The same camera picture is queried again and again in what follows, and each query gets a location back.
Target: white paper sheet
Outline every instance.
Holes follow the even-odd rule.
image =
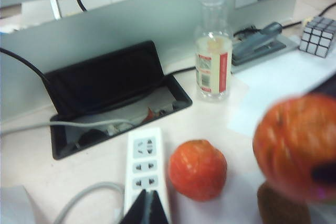
[[[336,47],[326,58],[295,50],[235,74],[249,92],[227,127],[253,137],[258,122],[276,101],[304,94],[335,72]]]
[[[1,224],[36,224],[23,186],[1,188]]]
[[[264,181],[261,172],[228,177],[221,196],[207,202],[176,193],[171,199],[173,223],[261,224],[257,190]]]

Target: plastic bottle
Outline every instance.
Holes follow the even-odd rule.
[[[221,100],[231,78],[232,30],[227,24],[227,0],[200,0],[202,24],[195,31],[196,80],[202,97]]]

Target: black cable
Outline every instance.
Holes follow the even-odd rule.
[[[8,55],[8,56],[11,56],[12,58],[20,61],[21,63],[23,63],[24,65],[26,65],[27,67],[29,67],[34,73],[36,73],[41,79],[42,79],[42,82],[44,84],[44,86],[46,87],[47,91],[51,93],[52,95],[52,98],[53,98],[53,102],[55,102],[56,100],[56,103],[57,104],[65,104],[66,106],[72,108],[71,105],[69,105],[69,103],[67,102],[66,99],[63,99],[62,96],[60,96],[58,94],[58,92],[55,91],[53,85],[50,83],[50,81],[47,79],[47,77],[37,68],[35,67],[32,63],[30,63],[28,60],[22,58],[21,56],[7,50],[7,49],[4,49],[2,47],[0,47],[0,52]],[[72,117],[73,115],[65,115],[64,119],[66,119],[67,117]]]
[[[180,70],[173,71],[173,72],[167,74],[167,76],[173,76],[174,74],[188,72],[188,71],[191,71],[191,70],[194,70],[194,69],[196,69],[196,67],[183,68],[183,69],[180,69]]]
[[[334,6],[336,6],[336,2],[335,3],[332,3],[331,5],[328,5],[318,16],[323,16],[328,10],[330,10],[331,8],[333,8]],[[291,24],[287,24],[285,26],[282,26],[283,29],[287,29],[287,28],[290,28],[292,26],[296,26],[296,25],[299,25],[301,24],[302,21],[297,21],[297,22],[294,22],[294,23],[291,23]],[[257,31],[260,31],[260,29],[253,29],[253,28],[246,28],[246,29],[243,29],[243,30],[240,30],[240,31],[237,31],[233,34],[233,36],[237,36],[238,34],[243,34],[243,33],[246,33],[246,32],[252,32],[252,33],[255,33]]]
[[[8,56],[11,56],[13,57],[14,59],[22,62],[24,65],[26,65],[27,67],[29,67],[32,71],[34,71],[41,79],[42,81],[47,84],[47,85],[51,85],[49,80],[46,78],[46,76],[37,68],[35,67],[33,64],[31,64],[28,60],[22,58],[21,56],[11,52],[11,51],[8,51],[2,47],[0,47],[0,52],[8,55]]]
[[[287,29],[287,28],[289,28],[289,27],[296,26],[296,25],[299,25],[299,24],[301,24],[301,23],[302,23],[302,21],[297,21],[297,22],[294,22],[294,23],[291,23],[291,24],[282,26],[282,28],[283,28],[283,29]]]
[[[260,29],[246,28],[246,29],[235,32],[233,34],[233,36],[236,37],[238,34],[244,34],[244,33],[247,33],[247,32],[255,33],[257,31],[260,31]]]
[[[76,0],[76,1],[78,3],[79,7],[82,9],[82,11],[86,12],[87,10],[86,10],[85,6],[83,5],[82,1],[81,0]]]
[[[327,6],[320,14],[319,16],[323,16],[329,9],[333,8],[334,6],[336,6],[336,2]]]

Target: white desk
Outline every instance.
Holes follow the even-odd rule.
[[[333,1],[335,0],[298,0],[294,20],[307,15],[314,16]],[[326,16],[335,18],[336,9],[330,10]],[[299,28],[294,28],[285,31],[285,34],[297,34],[298,31]],[[192,59],[185,60],[166,66],[164,70],[170,72],[190,66],[191,63]],[[224,197],[229,193],[232,186],[230,181],[234,177],[259,171],[251,139],[226,128],[247,93],[248,86],[233,77],[231,94],[227,100],[222,103],[206,103],[196,96],[194,71],[178,74],[176,79],[193,100],[193,105],[143,128],[158,126],[162,129],[167,158],[179,144],[187,140],[210,140],[224,153],[228,163],[228,184],[223,192]],[[55,113],[55,109],[49,106],[7,122],[2,128],[45,122]],[[124,184],[126,147],[127,134],[123,134],[56,161],[51,155],[48,127],[4,136],[1,139],[1,186],[24,185],[34,206],[36,222],[52,223],[62,207],[82,189],[102,181]],[[219,214],[206,205],[203,206],[205,215]],[[111,223],[114,219],[113,210],[118,207],[120,198],[117,193],[97,191],[76,205],[64,223]],[[179,219],[177,216],[180,216],[183,206],[173,207],[172,210],[173,219]]]

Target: rubik's cube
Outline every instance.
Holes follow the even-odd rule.
[[[325,58],[336,37],[336,20],[317,16],[303,30],[299,49]]]

